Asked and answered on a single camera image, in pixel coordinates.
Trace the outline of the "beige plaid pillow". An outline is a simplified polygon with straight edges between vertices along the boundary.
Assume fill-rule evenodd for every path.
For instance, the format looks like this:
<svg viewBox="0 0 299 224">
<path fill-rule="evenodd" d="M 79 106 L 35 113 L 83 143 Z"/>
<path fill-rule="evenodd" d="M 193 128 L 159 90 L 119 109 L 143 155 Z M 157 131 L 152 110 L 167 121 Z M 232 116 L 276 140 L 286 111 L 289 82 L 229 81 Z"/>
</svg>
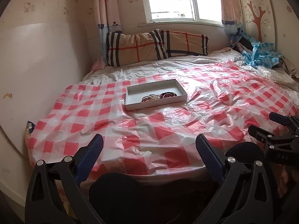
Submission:
<svg viewBox="0 0 299 224">
<path fill-rule="evenodd" d="M 209 38 L 204 34 L 161 29 L 132 35 L 110 32 L 106 46 L 107 65 L 123 67 L 178 56 L 206 56 Z"/>
</svg>

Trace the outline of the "patterned curtain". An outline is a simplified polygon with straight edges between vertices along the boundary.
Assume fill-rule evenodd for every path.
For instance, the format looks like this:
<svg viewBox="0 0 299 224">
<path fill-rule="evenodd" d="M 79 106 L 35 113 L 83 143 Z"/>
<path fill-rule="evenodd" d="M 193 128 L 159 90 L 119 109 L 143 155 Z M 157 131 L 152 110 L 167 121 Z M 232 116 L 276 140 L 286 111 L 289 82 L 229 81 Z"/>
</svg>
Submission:
<svg viewBox="0 0 299 224">
<path fill-rule="evenodd" d="M 117 0 L 93 0 L 94 15 L 102 50 L 106 49 L 109 32 L 122 32 Z"/>
</svg>

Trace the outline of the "white cardboard box tray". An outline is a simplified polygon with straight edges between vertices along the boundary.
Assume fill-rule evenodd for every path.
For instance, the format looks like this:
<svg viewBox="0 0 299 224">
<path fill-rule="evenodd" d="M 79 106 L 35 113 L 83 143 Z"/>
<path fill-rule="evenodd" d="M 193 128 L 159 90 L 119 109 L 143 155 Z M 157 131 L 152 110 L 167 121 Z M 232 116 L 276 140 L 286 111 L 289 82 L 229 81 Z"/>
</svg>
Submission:
<svg viewBox="0 0 299 224">
<path fill-rule="evenodd" d="M 127 111 L 185 102 L 187 93 L 176 79 L 129 86 L 126 89 Z"/>
</svg>

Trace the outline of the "tree decorated wardrobe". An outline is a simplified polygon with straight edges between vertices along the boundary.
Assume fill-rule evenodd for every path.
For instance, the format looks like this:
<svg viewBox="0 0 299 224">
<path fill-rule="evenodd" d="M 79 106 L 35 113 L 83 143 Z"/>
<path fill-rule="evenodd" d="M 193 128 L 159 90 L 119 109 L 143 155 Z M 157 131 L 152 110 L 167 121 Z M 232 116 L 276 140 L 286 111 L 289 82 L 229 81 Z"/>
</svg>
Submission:
<svg viewBox="0 0 299 224">
<path fill-rule="evenodd" d="M 287 0 L 241 0 L 247 34 L 298 66 L 298 18 Z"/>
</svg>

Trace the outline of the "white striped bed sheet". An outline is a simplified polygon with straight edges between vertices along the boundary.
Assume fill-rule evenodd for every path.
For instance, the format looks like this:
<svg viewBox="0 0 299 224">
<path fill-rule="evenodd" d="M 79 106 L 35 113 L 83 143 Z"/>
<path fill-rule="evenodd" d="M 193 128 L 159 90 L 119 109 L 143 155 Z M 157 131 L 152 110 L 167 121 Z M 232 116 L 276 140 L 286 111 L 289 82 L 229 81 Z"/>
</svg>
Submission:
<svg viewBox="0 0 299 224">
<path fill-rule="evenodd" d="M 179 56 L 171 57 L 166 60 L 143 61 L 123 67 L 107 66 L 104 69 L 89 72 L 79 84 L 102 85 L 115 83 L 188 69 L 199 66 L 200 64 L 225 63 L 228 60 L 232 62 L 242 62 L 243 58 L 239 52 L 225 47 L 207 56 Z"/>
</svg>

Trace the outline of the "white headboard panel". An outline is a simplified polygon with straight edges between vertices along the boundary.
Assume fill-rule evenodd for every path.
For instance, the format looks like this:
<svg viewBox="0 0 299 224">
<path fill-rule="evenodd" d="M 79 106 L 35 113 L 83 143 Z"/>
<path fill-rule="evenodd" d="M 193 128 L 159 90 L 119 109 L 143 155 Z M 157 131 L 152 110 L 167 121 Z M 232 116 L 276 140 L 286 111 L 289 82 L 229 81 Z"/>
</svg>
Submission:
<svg viewBox="0 0 299 224">
<path fill-rule="evenodd" d="M 56 99 L 91 66 L 82 23 L 38 23 L 1 31 L 1 128 L 27 156 L 27 121 L 47 116 Z"/>
</svg>

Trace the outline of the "red white checkered plastic sheet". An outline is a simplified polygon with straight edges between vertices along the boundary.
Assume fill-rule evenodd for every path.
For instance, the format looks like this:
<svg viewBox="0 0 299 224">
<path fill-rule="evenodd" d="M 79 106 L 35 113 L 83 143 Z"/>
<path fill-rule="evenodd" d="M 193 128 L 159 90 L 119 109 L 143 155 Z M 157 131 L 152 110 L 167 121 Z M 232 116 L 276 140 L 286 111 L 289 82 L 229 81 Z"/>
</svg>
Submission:
<svg viewBox="0 0 299 224">
<path fill-rule="evenodd" d="M 176 79 L 187 101 L 126 110 L 127 87 L 163 79 Z M 298 105 L 278 84 L 234 62 L 200 64 L 115 83 L 71 85 L 37 122 L 26 146 L 31 164 L 40 159 L 55 162 L 100 134 L 104 149 L 92 170 L 94 178 L 107 172 L 187 175 L 203 168 L 195 150 L 197 135 L 227 150 L 250 140 L 247 129 L 252 124 L 284 133 L 286 127 L 269 120 L 271 112 L 298 115 Z"/>
</svg>

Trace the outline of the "silver bangle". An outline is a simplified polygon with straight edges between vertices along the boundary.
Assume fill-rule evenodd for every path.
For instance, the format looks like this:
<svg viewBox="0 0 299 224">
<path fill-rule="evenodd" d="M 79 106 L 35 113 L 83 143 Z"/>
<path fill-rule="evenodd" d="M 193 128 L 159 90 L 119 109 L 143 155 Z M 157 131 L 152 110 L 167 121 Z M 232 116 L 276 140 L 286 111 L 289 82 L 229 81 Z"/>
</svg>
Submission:
<svg viewBox="0 0 299 224">
<path fill-rule="evenodd" d="M 144 96 L 141 101 L 142 102 L 154 101 L 154 100 L 159 100 L 160 98 L 161 98 L 160 95 L 150 94 L 150 95 Z"/>
</svg>

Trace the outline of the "window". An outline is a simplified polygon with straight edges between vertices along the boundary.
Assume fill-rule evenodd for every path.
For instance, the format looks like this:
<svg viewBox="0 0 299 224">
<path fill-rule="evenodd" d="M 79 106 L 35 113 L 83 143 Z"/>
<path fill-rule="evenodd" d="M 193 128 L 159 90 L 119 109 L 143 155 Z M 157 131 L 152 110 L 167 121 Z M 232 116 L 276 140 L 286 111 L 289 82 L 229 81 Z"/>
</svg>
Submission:
<svg viewBox="0 0 299 224">
<path fill-rule="evenodd" d="M 222 26 L 221 0 L 143 0 L 147 23 L 187 22 Z"/>
</svg>

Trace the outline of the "blue crumpled cloth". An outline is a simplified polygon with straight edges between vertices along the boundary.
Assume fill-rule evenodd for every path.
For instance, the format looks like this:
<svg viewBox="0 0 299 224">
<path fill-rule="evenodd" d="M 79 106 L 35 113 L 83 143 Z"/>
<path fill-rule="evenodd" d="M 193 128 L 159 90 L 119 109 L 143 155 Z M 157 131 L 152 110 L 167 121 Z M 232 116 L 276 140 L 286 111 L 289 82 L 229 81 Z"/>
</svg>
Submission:
<svg viewBox="0 0 299 224">
<path fill-rule="evenodd" d="M 275 51 L 273 43 L 262 43 L 255 38 L 243 33 L 243 37 L 252 45 L 251 51 L 242 51 L 243 60 L 254 68 L 264 66 L 271 69 L 279 64 L 282 55 Z"/>
</svg>

